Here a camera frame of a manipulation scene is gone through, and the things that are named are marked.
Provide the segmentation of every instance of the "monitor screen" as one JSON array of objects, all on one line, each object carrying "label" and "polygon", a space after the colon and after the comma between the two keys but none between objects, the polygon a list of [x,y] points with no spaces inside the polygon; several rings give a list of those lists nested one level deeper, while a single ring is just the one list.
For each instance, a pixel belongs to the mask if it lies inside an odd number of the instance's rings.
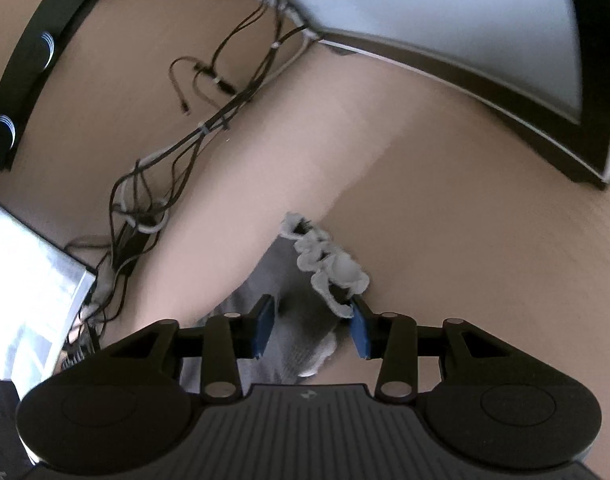
[{"label": "monitor screen", "polygon": [[53,373],[95,279],[0,206],[0,379],[20,397]]}]

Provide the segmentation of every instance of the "white logo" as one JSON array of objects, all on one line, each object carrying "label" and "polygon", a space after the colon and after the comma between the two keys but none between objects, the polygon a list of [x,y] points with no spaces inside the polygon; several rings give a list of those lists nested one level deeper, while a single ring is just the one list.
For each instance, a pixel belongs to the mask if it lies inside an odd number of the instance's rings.
[{"label": "white logo", "polygon": [[301,393],[301,397],[305,400],[310,400],[313,399],[314,397],[316,397],[318,394],[316,392],[314,392],[313,390],[307,390],[304,393]]}]

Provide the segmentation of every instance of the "black fabric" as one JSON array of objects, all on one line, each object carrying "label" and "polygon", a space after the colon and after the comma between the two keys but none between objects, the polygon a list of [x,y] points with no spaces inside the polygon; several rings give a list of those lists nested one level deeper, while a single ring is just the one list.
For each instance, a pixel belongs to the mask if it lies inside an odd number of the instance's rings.
[{"label": "black fabric", "polygon": [[[198,320],[204,326],[217,314],[246,314],[263,294],[275,299],[274,330],[265,354],[259,360],[239,360],[243,391],[261,384],[298,384],[299,377],[322,339],[339,324],[321,296],[311,288],[311,272],[296,266],[294,240],[278,237],[250,276],[210,314]],[[199,391],[201,358],[185,359],[180,384],[189,392]]]}]

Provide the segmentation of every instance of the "metal screw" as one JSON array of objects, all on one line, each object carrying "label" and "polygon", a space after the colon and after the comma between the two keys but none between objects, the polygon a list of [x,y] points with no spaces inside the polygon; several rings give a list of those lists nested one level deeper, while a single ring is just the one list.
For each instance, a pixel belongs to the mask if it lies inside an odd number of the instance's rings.
[{"label": "metal screw", "polygon": [[381,393],[392,399],[402,399],[412,393],[413,388],[403,381],[389,381],[381,386]]},{"label": "metal screw", "polygon": [[205,386],[205,393],[212,399],[226,399],[236,393],[236,386],[225,381],[217,381]]}]

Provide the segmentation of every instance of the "gray cloth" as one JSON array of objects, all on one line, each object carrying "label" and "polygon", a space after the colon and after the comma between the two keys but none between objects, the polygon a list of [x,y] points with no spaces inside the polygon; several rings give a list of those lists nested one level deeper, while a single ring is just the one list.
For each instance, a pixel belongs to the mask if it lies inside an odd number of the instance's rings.
[{"label": "gray cloth", "polygon": [[[299,373],[307,367],[323,338],[339,324],[338,317],[312,288],[312,273],[296,266],[297,257],[294,240],[278,237],[245,282],[196,323],[204,326],[211,316],[226,312],[247,314],[263,294],[274,297],[274,330],[264,355],[259,360],[238,361],[244,392],[254,383],[302,382]],[[198,393],[200,374],[201,358],[185,359],[181,386]]]}]

